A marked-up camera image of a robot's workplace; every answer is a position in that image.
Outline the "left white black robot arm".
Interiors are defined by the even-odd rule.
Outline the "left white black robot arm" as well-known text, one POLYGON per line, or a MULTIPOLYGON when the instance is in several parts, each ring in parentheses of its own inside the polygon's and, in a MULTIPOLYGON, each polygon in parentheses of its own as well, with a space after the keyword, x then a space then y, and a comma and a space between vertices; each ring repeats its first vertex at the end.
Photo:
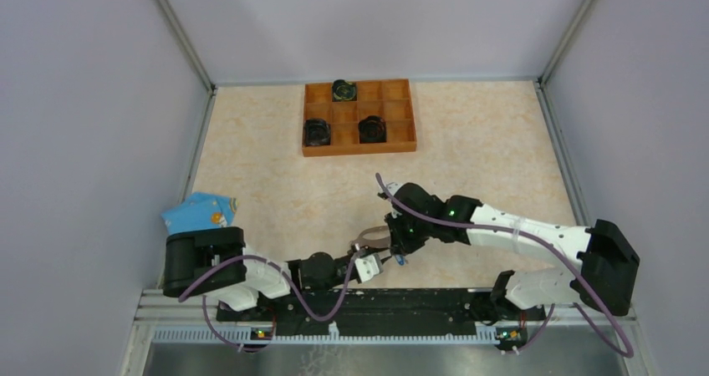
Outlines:
POLYGON ((241 228, 229 226, 169 236, 162 293, 179 302, 204 295, 258 320, 268 299, 368 282, 382 272, 379 254, 368 246, 339 258, 316 252, 304 260, 270 261, 246 244, 241 228))

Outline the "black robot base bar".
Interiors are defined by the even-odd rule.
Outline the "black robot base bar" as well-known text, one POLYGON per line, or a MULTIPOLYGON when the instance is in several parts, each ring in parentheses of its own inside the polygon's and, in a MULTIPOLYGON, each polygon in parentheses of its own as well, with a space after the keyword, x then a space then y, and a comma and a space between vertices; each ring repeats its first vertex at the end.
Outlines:
POLYGON ((350 289, 345 295, 333 289, 305 292, 303 297, 303 301, 295 294, 260 297, 255 308, 240 312, 220 308, 217 321, 263 322, 275 325, 277 335, 324 335, 328 323, 312 316, 335 309, 331 321, 345 336, 461 336, 497 322, 546 317, 542 308, 522 311, 503 298, 492 298, 487 290, 467 288, 362 288, 350 289))

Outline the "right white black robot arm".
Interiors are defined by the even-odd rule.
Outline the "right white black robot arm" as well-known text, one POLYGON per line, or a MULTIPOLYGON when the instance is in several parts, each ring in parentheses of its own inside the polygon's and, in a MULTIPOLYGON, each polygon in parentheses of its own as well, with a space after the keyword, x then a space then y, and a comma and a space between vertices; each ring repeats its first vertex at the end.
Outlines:
POLYGON ((500 248, 547 263, 547 268, 501 272, 490 296, 492 312, 512 319, 539 305, 583 303, 623 317, 630 311, 640 258, 621 229, 598 219, 562 226, 516 216, 478 199, 443 201, 414 183, 382 186, 391 212, 390 251, 407 256, 429 240, 500 248))

